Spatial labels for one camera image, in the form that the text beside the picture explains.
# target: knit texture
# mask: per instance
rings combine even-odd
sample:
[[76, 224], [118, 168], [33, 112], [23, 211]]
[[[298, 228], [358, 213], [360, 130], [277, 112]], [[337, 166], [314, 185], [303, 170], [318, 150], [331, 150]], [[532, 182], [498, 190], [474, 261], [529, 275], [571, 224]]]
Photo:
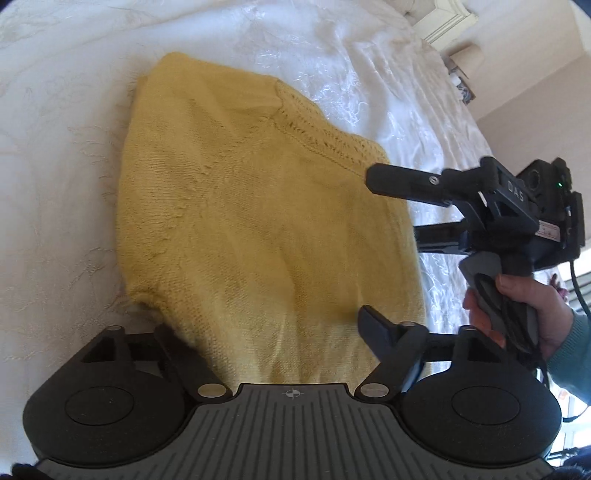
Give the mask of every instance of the knit texture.
[[591, 320], [583, 312], [574, 313], [570, 333], [548, 360], [548, 371], [558, 385], [591, 402]]
[[347, 382], [377, 362], [370, 304], [424, 323], [413, 227], [372, 195], [375, 143], [280, 80], [183, 54], [138, 84], [119, 184], [127, 293], [162, 311], [232, 389]]

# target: screw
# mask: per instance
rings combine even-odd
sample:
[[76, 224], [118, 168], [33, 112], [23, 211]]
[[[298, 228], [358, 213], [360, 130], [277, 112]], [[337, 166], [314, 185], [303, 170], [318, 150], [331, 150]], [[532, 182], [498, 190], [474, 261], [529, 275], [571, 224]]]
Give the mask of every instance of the screw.
[[361, 393], [369, 398], [382, 398], [388, 395], [390, 390], [381, 383], [366, 383], [361, 387]]
[[226, 387], [219, 383], [206, 383], [197, 389], [197, 393], [204, 398], [219, 398], [226, 394]]

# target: bed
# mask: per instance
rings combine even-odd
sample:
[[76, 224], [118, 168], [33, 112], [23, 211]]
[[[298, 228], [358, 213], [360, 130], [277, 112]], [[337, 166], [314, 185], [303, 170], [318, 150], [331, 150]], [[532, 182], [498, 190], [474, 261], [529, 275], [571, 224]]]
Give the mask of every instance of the bed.
[[[121, 301], [118, 159], [134, 81], [171, 51], [279, 77], [396, 165], [489, 154], [439, 54], [381, 0], [16, 0], [0, 15], [0, 472], [34, 460], [28, 396], [105, 326], [142, 328]], [[466, 320], [457, 260], [421, 256], [433, 331]]]

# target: label sticker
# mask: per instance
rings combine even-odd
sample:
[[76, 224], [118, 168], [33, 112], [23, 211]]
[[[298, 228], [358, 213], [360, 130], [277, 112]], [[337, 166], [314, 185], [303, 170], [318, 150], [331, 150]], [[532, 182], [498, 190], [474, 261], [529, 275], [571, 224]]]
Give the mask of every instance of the label sticker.
[[560, 242], [560, 227], [553, 223], [543, 222], [540, 220], [540, 229], [536, 235], [542, 238], [547, 238], [548, 240]]

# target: hand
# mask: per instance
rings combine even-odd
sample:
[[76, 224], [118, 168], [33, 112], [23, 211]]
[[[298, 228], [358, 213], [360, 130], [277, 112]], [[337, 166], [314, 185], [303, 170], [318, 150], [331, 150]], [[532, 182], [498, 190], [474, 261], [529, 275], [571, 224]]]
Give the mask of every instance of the hand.
[[[544, 285], [532, 278], [499, 275], [495, 279], [497, 290], [511, 300], [527, 303], [538, 312], [540, 350], [548, 360], [560, 348], [573, 326], [573, 311], [556, 289], [556, 278]], [[505, 347], [505, 338], [492, 330], [491, 319], [478, 306], [476, 294], [466, 292], [463, 307], [470, 311], [470, 324]]]
[[550, 287], [556, 289], [558, 295], [560, 295], [560, 298], [562, 298], [566, 303], [569, 302], [569, 291], [566, 288], [562, 288], [560, 286], [560, 282], [558, 281], [558, 275], [556, 273], [552, 275], [552, 279], [550, 280], [549, 285]]

